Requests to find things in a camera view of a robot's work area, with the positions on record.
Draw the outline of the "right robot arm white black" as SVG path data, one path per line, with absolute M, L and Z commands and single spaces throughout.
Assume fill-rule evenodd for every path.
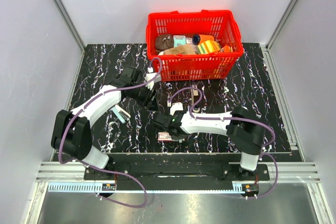
M 177 140 L 191 134 L 206 133 L 227 136 L 241 152 L 239 175 L 250 180 L 257 175 L 257 163 L 265 137 L 265 126 L 249 118 L 244 108 L 217 114 L 190 113 L 181 103 L 171 107 L 172 114 L 156 113 L 153 125 Z

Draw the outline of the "red white staple box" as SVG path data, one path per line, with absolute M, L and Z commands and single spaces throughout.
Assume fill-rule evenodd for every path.
M 162 141 L 162 142 L 173 141 L 172 138 L 171 138 L 171 136 L 167 132 L 159 132 L 157 139 L 158 139 L 158 141 Z

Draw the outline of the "light blue stapler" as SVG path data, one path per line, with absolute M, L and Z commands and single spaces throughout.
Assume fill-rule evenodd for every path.
M 120 120 L 122 124 L 125 124 L 131 118 L 131 115 L 118 105 L 115 105 L 112 108 L 112 112 L 115 114 L 115 116 Z

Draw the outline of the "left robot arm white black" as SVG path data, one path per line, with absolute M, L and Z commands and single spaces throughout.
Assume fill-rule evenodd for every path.
M 71 111 L 61 110 L 57 113 L 51 147 L 59 154 L 67 154 L 96 167 L 95 172 L 101 179 L 111 178 L 114 168 L 109 164 L 109 156 L 93 146 L 92 126 L 125 98 L 134 99 L 148 109 L 156 95 L 154 84 L 160 81 L 161 75 L 151 67 L 145 75 L 139 69 L 124 67 L 121 74 L 111 78 L 84 104 Z

